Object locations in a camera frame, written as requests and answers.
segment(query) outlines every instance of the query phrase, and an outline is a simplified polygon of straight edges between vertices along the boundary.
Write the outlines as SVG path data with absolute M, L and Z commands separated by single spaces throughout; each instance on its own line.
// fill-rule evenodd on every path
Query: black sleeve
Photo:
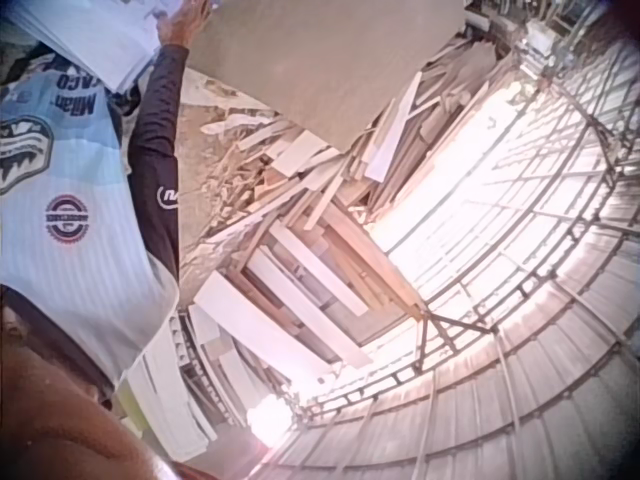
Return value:
M 178 280 L 178 162 L 180 89 L 189 51 L 162 47 L 129 142 L 129 188 L 147 251 Z

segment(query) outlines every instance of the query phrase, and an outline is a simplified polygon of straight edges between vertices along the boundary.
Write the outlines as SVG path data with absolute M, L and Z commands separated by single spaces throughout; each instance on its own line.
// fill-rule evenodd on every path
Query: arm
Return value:
M 145 248 L 179 276 L 176 124 L 188 45 L 211 13 L 209 0 L 184 0 L 172 18 L 160 13 L 160 50 L 129 142 L 129 188 Z

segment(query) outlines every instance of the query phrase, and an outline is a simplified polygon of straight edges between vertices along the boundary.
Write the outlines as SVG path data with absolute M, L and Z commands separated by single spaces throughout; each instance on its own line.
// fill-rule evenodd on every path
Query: metal grid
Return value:
M 537 90 L 467 176 L 394 248 L 427 252 L 416 250 L 415 258 L 426 258 L 408 277 L 435 319 L 464 305 L 448 328 L 455 351 L 421 329 L 417 355 L 407 352 L 366 381 L 319 398 L 306 414 L 325 415 L 435 371 L 481 337 L 499 335 L 500 325 L 546 282 L 581 302 L 556 272 L 587 232 L 610 229 L 623 234 L 621 241 L 640 236 L 634 227 L 640 209 L 623 218 L 603 210 L 612 192 L 637 176 L 638 161 L 630 159 L 637 65 L 636 51 L 619 44 L 562 85 Z M 605 319 L 598 321 L 615 334 Z M 615 335 L 624 346 L 626 339 Z

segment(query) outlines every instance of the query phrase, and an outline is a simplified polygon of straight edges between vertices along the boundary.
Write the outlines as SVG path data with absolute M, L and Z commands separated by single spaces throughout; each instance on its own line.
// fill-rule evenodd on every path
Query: skin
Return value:
M 187 47 L 206 22 L 209 0 L 159 13 L 162 45 Z M 46 345 L 26 345 L 28 329 L 2 310 L 0 462 L 2 478 L 172 480 L 178 477 L 97 403 L 97 389 L 71 373 Z

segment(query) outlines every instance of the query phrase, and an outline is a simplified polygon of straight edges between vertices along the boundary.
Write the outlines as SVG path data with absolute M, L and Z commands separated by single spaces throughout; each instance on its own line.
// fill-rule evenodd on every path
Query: bright light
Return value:
M 267 447 L 274 447 L 293 423 L 293 413 L 275 395 L 266 397 L 247 413 L 251 431 Z

